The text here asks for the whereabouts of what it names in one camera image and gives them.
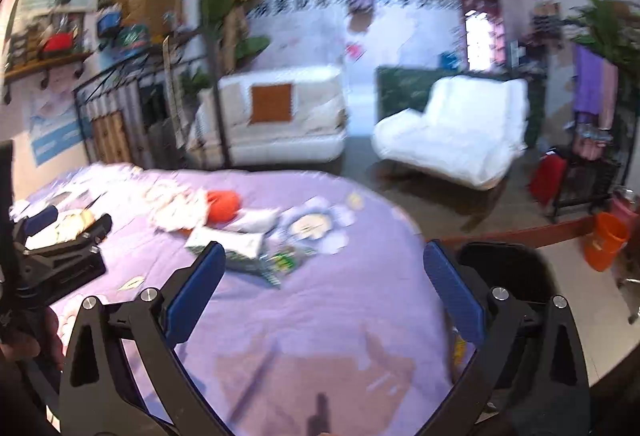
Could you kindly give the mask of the person's left hand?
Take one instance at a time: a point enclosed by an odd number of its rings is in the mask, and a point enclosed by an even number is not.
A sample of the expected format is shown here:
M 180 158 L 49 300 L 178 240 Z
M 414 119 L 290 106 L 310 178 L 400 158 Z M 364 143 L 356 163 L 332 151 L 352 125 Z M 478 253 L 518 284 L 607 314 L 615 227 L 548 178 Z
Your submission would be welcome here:
M 46 347 L 50 352 L 51 360 L 55 367 L 62 371 L 65 359 L 64 347 L 61 338 L 58 337 L 58 316 L 51 308 L 44 309 L 43 330 L 48 337 Z M 1 351 L 6 360 L 17 362 L 36 358 L 41 352 L 41 347 L 32 335 L 13 330 L 2 338 Z

